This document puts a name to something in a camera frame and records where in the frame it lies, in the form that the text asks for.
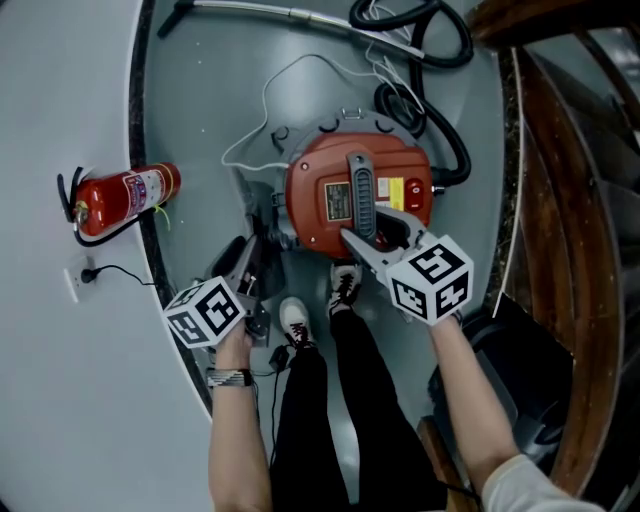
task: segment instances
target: electrical outlet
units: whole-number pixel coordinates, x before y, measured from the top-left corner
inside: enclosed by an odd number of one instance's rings
[[[86,255],[82,255],[73,260],[73,262],[64,269],[64,278],[69,288],[69,293],[74,302],[86,300],[93,293],[96,282],[83,283],[80,274],[85,269],[94,269],[93,260]]]

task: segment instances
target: black pants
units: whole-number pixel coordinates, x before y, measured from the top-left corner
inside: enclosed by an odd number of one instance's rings
[[[338,372],[360,448],[365,510],[444,510],[446,488],[398,406],[391,375],[364,321],[352,311],[331,320]],[[291,361],[271,467],[274,509],[349,507],[327,418],[327,365],[315,348]]]

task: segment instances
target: human arm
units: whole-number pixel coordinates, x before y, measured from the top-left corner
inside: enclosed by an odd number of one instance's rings
[[[511,425],[457,320],[431,328],[462,461],[487,512],[602,512],[555,487],[520,455]]]
[[[216,369],[249,369],[244,321],[219,346]],[[251,387],[213,388],[209,490],[217,512],[272,510],[271,483]]]
[[[431,337],[458,450],[481,493],[489,476],[519,453],[511,425],[458,322],[442,320]]]

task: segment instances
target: wrist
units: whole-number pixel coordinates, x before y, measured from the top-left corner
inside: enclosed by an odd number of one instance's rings
[[[251,349],[224,346],[216,353],[216,370],[248,370]]]
[[[460,324],[453,315],[450,315],[444,320],[440,320],[436,325],[431,326],[430,331],[431,338],[435,343],[439,339],[448,339],[452,333],[460,331]]]

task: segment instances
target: white cable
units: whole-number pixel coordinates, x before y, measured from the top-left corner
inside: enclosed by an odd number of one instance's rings
[[[391,9],[389,9],[387,7],[384,7],[382,5],[376,5],[376,0],[373,0],[371,2],[371,4],[369,5],[369,13],[368,13],[369,14],[369,18],[368,19],[379,20],[380,19],[380,12],[379,11],[386,12],[390,16],[395,16],[395,13]],[[407,29],[407,27],[401,27],[399,29],[395,29],[394,32],[397,32],[406,41],[411,41],[411,34],[409,33],[409,30]],[[223,153],[222,157],[220,158],[220,163],[222,163],[222,165],[224,165],[225,167],[239,167],[240,169],[244,169],[245,171],[263,171],[265,169],[273,169],[273,168],[278,168],[278,169],[288,169],[289,168],[289,164],[286,163],[286,162],[271,162],[271,163],[268,163],[268,164],[260,165],[258,167],[254,167],[254,166],[251,166],[251,165],[243,164],[241,162],[227,162],[227,155],[231,151],[233,151],[235,148],[237,148],[240,144],[245,142],[247,139],[250,139],[255,134],[257,134],[258,132],[263,130],[265,126],[267,126],[267,122],[269,120],[269,111],[267,109],[267,89],[269,88],[269,85],[276,78],[278,78],[282,73],[287,71],[290,67],[294,66],[295,64],[300,62],[302,59],[306,59],[307,57],[316,57],[316,58],[318,58],[320,60],[323,60],[327,64],[329,64],[329,65],[331,65],[331,66],[343,71],[344,73],[347,73],[347,74],[352,75],[352,76],[357,76],[357,77],[371,77],[371,76],[373,76],[373,77],[377,78],[380,82],[383,82],[383,83],[389,85],[389,87],[391,87],[394,90],[394,92],[396,93],[396,96],[398,96],[398,97],[400,97],[400,95],[398,94],[398,89],[396,89],[396,87],[394,85],[394,82],[398,83],[398,84],[401,84],[407,89],[407,91],[409,92],[409,94],[413,98],[413,101],[414,101],[415,105],[411,105],[411,106],[413,108],[415,108],[418,112],[420,112],[420,114],[424,115],[425,111],[424,111],[424,108],[422,107],[422,104],[420,103],[420,100],[418,99],[418,96],[413,92],[411,87],[409,87],[409,85],[400,77],[400,75],[396,71],[395,67],[393,66],[393,64],[391,64],[391,62],[386,57],[386,55],[383,55],[384,63],[382,61],[374,60],[373,58],[371,58],[370,52],[371,52],[371,49],[373,48],[373,45],[374,45],[374,43],[371,42],[369,44],[369,47],[365,51],[365,54],[364,54],[364,57],[367,60],[367,62],[369,62],[371,64],[371,68],[372,68],[371,69],[371,73],[352,71],[352,70],[344,67],[339,62],[337,62],[337,61],[335,61],[333,59],[330,59],[329,57],[325,57],[325,56],[319,55],[317,53],[306,53],[304,55],[301,55],[300,57],[298,57],[294,61],[290,62],[284,68],[282,68],[280,71],[278,71],[277,73],[272,75],[265,82],[265,84],[262,86],[262,109],[264,111],[264,120],[256,128],[254,128],[249,133],[247,133],[245,136],[240,138],[237,142],[234,142],[231,146],[229,146],[227,148],[227,150]],[[384,76],[382,73],[379,73],[377,71],[377,68],[380,68],[380,69],[384,70],[389,75],[389,78]],[[409,110],[408,110],[408,108],[406,106],[406,102],[405,101],[401,101],[401,104],[402,104],[405,112],[407,113],[407,115],[410,115],[409,114]]]
[[[272,168],[287,169],[289,167],[289,164],[286,163],[286,162],[272,162],[272,163],[260,165],[258,167],[253,167],[251,165],[246,165],[246,164],[243,164],[241,162],[227,162],[227,155],[231,151],[233,151],[236,147],[238,147],[240,144],[245,142],[247,139],[253,137],[260,130],[264,129],[264,127],[267,125],[267,121],[269,120],[269,111],[267,109],[267,89],[268,89],[269,85],[276,78],[278,78],[282,73],[287,71],[290,67],[292,67],[293,65],[297,64],[302,59],[306,59],[307,57],[316,57],[316,58],[318,58],[320,60],[323,60],[324,62],[326,62],[330,66],[333,66],[333,67],[343,71],[344,73],[347,73],[347,74],[352,75],[352,76],[357,76],[357,77],[371,77],[371,76],[373,76],[373,77],[376,77],[379,80],[381,80],[382,82],[384,82],[386,84],[389,84],[389,86],[392,87],[397,93],[397,89],[395,88],[393,83],[388,78],[386,78],[385,76],[382,76],[380,73],[377,73],[375,71],[370,72],[370,73],[360,72],[360,71],[352,71],[352,70],[344,67],[339,62],[337,62],[337,61],[335,61],[333,59],[330,59],[329,57],[325,57],[324,55],[319,55],[317,53],[306,53],[304,55],[301,55],[300,57],[298,57],[294,61],[292,61],[289,64],[287,64],[284,68],[282,68],[276,74],[272,75],[264,83],[264,85],[262,86],[262,109],[263,109],[263,112],[264,112],[264,120],[262,121],[262,123],[260,123],[260,125],[258,125],[256,128],[254,128],[249,133],[247,133],[244,137],[239,139],[237,142],[234,142],[231,146],[229,146],[229,148],[227,148],[227,150],[222,155],[222,158],[220,159],[220,162],[222,163],[222,165],[224,165],[226,167],[239,167],[240,169],[244,169],[246,171],[263,171],[265,169],[272,169]],[[404,81],[402,81],[402,79],[400,79],[400,83],[402,83],[406,87],[406,84],[404,83]],[[413,97],[417,101],[417,97],[415,96],[415,94],[413,94],[413,91],[411,91],[411,89],[409,89],[409,91],[411,92],[411,94],[413,95]]]

